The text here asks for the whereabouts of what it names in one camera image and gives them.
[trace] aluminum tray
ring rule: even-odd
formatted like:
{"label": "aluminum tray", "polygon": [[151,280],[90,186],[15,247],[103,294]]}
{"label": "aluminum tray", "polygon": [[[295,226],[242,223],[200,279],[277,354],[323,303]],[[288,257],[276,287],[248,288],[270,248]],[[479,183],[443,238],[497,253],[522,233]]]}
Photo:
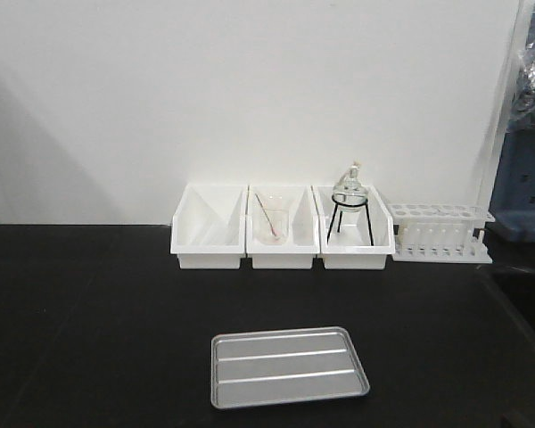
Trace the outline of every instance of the aluminum tray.
{"label": "aluminum tray", "polygon": [[362,396],[370,385],[340,327],[220,334],[212,339],[216,408]]}

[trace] metal tray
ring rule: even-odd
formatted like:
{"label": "metal tray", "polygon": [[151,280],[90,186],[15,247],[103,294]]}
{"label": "metal tray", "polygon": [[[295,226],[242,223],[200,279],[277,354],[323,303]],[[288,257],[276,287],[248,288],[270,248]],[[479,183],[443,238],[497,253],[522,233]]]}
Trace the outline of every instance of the metal tray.
{"label": "metal tray", "polygon": [[220,334],[212,339],[216,408],[362,396],[370,385],[340,327]]}

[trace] storage bin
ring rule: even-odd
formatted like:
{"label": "storage bin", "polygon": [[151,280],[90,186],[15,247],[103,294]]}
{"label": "storage bin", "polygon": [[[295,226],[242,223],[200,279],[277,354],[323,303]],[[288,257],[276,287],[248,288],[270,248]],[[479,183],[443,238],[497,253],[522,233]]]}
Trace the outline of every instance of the storage bin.
{"label": "storage bin", "polygon": [[535,243],[535,131],[509,134],[504,142],[490,211],[490,228],[514,243]]}
{"label": "storage bin", "polygon": [[340,233],[336,232],[339,217],[337,213],[328,242],[327,231],[334,209],[331,200],[333,187],[313,187],[319,216],[321,257],[326,269],[384,269],[386,256],[395,251],[391,214],[376,189],[372,185],[365,185],[365,188],[368,190],[368,211],[374,245],[370,242],[364,207],[359,212],[343,214]]}
{"label": "storage bin", "polygon": [[311,187],[251,185],[246,251],[256,269],[310,269],[319,253]]}
{"label": "storage bin", "polygon": [[183,269],[238,269],[245,257],[247,185],[187,185],[170,252]]}

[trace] glass beaker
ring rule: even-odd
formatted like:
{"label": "glass beaker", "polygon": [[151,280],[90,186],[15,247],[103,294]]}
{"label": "glass beaker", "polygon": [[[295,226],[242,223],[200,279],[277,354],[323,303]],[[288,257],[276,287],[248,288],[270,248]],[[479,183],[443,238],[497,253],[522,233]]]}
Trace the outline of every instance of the glass beaker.
{"label": "glass beaker", "polygon": [[256,209],[253,221],[254,236],[265,245],[282,245],[289,235],[289,211],[277,197],[262,197],[256,194]]}

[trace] black wire stand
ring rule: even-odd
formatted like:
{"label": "black wire stand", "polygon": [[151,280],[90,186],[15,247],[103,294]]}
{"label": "black wire stand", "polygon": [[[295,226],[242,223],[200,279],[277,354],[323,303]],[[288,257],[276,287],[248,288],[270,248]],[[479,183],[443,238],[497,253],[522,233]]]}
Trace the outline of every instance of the black wire stand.
{"label": "black wire stand", "polygon": [[[375,246],[375,240],[373,239],[373,228],[371,226],[371,216],[368,213],[368,199],[365,199],[364,202],[359,203],[357,205],[349,205],[348,203],[344,202],[338,202],[335,200],[334,195],[331,196],[331,200],[335,204],[335,208],[333,210],[333,216],[331,217],[331,224],[329,225],[329,231],[327,232],[327,242],[329,242],[329,237],[331,236],[331,231],[333,230],[333,223],[335,222],[335,216],[337,215],[337,210],[339,207],[346,207],[346,208],[362,208],[365,207],[366,211],[366,225],[368,226],[368,236],[371,238],[371,245]],[[337,225],[337,233],[339,234],[341,232],[341,222],[342,222],[342,211],[339,213],[339,224]]]}

